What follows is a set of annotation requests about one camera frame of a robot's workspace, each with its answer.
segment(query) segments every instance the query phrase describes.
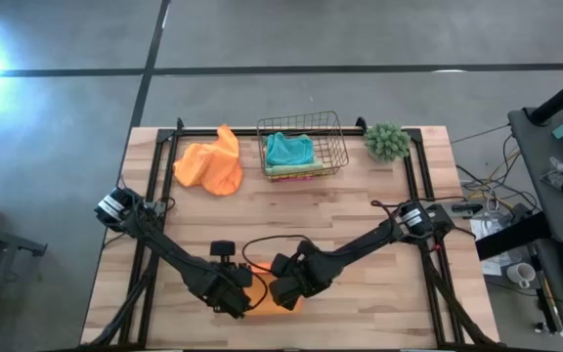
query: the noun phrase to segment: wire basket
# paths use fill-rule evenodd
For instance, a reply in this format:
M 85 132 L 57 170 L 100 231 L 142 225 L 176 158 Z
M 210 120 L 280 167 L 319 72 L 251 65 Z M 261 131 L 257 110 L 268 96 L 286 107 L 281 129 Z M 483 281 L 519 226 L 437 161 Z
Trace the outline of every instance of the wire basket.
M 298 172 L 280 173 L 266 162 L 267 137 L 282 132 L 285 138 L 307 135 L 314 144 L 315 167 Z M 338 115 L 333 111 L 299 114 L 295 116 L 263 118 L 257 124 L 260 164 L 270 181 L 307 180 L 315 176 L 333 175 L 349 163 L 349 155 L 342 137 Z

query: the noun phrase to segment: green towel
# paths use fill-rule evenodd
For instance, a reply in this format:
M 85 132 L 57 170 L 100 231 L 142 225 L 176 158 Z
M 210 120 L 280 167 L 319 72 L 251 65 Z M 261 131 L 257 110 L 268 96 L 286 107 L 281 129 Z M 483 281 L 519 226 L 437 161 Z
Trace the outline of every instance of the green towel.
M 308 172 L 316 171 L 325 168 L 322 162 L 313 162 L 305 165 L 277 165 L 277 166 L 267 166 L 267 175 L 283 175 L 287 173 L 295 172 Z
M 314 160 L 314 143 L 310 137 L 300 135 L 286 139 L 282 132 L 267 138 L 266 163 L 275 165 L 304 165 Z

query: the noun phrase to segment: folded towel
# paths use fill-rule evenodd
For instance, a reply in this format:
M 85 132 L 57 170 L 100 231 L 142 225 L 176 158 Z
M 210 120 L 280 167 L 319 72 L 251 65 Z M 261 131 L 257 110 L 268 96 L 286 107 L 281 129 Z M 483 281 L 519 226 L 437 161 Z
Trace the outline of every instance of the folded towel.
M 266 168 L 266 173 L 268 175 L 283 175 L 286 173 L 294 172 L 308 172 L 315 171 L 325 168 L 322 162 L 313 162 L 304 165 L 276 165 Z
M 267 138 L 266 163 L 270 166 L 303 165 L 313 160 L 314 143 L 306 135 L 286 139 L 278 132 Z
M 216 196 L 234 193 L 242 180 L 238 163 L 238 138 L 227 125 L 216 130 L 219 139 L 212 144 L 193 143 L 175 161 L 175 177 L 184 187 L 201 185 Z

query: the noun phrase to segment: concrete floor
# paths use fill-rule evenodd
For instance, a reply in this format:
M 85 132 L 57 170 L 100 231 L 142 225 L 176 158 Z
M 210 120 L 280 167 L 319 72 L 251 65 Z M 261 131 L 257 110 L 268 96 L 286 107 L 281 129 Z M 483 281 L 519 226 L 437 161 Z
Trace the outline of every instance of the concrete floor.
M 159 0 L 0 0 L 0 67 L 143 67 Z M 563 0 L 174 0 L 157 67 L 563 63 Z M 0 297 L 0 351 L 79 341 L 140 77 L 0 78 L 0 227 L 49 250 L 20 258 Z M 506 123 L 563 86 L 563 70 L 155 77 L 142 125 L 251 125 L 335 110 L 440 124 L 452 139 Z M 487 175 L 508 129 L 454 145 Z M 519 161 L 508 184 L 532 192 Z M 533 299 L 490 287 L 501 340 L 563 350 L 533 333 Z

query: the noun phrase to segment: orange object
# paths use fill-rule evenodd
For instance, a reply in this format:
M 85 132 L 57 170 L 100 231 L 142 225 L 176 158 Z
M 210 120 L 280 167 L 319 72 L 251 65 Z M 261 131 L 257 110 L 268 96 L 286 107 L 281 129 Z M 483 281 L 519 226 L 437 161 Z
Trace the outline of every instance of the orange object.
M 226 124 L 216 130 L 219 139 L 212 144 L 191 144 L 175 161 L 175 178 L 184 187 L 201 185 L 216 196 L 234 193 L 242 180 L 238 162 L 238 138 Z
M 271 269 L 271 263 L 257 263 L 257 265 L 261 266 L 262 268 Z M 274 279 L 276 279 L 276 277 L 273 276 L 273 274 L 271 274 L 267 271 L 258 269 L 256 267 L 251 267 L 251 271 L 253 273 L 259 275 L 260 278 L 262 278 L 262 280 L 264 280 L 264 282 L 266 283 L 267 286 Z M 262 283 L 259 280 L 257 280 L 256 278 L 253 278 L 253 285 L 251 285 L 251 287 L 245 287 L 244 293 L 246 293 L 246 295 L 248 295 L 249 298 L 251 298 L 251 304 L 255 304 L 258 300 L 260 300 L 260 298 L 262 298 L 262 294 L 264 294 L 264 286 L 262 286 Z M 297 304 L 294 306 L 294 309 L 289 311 L 289 310 L 275 304 L 275 302 L 273 301 L 273 297 L 271 296 L 271 293 L 269 292 L 269 294 L 267 294 L 266 298 L 264 298 L 262 303 L 260 303 L 260 305 L 257 306 L 257 308 L 250 310 L 250 311 L 247 311 L 245 314 L 247 316 L 296 314 L 301 310 L 302 301 L 303 301 L 303 297 L 299 298 L 299 300 L 297 301 Z

